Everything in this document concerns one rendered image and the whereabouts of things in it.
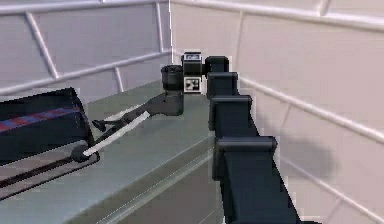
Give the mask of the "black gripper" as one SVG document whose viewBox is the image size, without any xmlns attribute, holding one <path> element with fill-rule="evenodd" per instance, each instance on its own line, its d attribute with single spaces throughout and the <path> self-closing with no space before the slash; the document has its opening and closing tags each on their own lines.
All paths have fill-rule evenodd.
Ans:
<svg viewBox="0 0 384 224">
<path fill-rule="evenodd" d="M 107 145 L 136 128 L 143 121 L 157 114 L 166 116 L 179 116 L 184 112 L 184 76 L 181 65 L 166 65 L 161 68 L 162 86 L 164 92 L 153 97 L 144 105 L 136 105 L 111 115 L 104 120 L 93 120 L 92 124 L 101 132 L 114 132 L 102 139 L 94 146 L 85 145 L 75 147 L 71 159 L 81 163 L 92 154 L 100 151 Z"/>
</svg>

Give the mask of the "black book with striped cover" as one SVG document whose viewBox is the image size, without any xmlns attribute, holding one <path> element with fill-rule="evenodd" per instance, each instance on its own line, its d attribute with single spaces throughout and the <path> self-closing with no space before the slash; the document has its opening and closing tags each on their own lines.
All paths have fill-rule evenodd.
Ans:
<svg viewBox="0 0 384 224">
<path fill-rule="evenodd" d="M 0 102 L 0 201 L 97 163 L 99 154 L 71 157 L 93 145 L 72 87 Z"/>
</svg>

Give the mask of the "grey green table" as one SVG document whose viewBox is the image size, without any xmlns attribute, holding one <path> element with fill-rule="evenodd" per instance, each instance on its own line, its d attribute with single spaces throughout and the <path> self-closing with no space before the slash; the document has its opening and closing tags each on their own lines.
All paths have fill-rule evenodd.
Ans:
<svg viewBox="0 0 384 224">
<path fill-rule="evenodd" d="M 96 164 L 0 202 L 0 224 L 219 224 L 208 101 L 156 116 L 106 147 Z"/>
</svg>

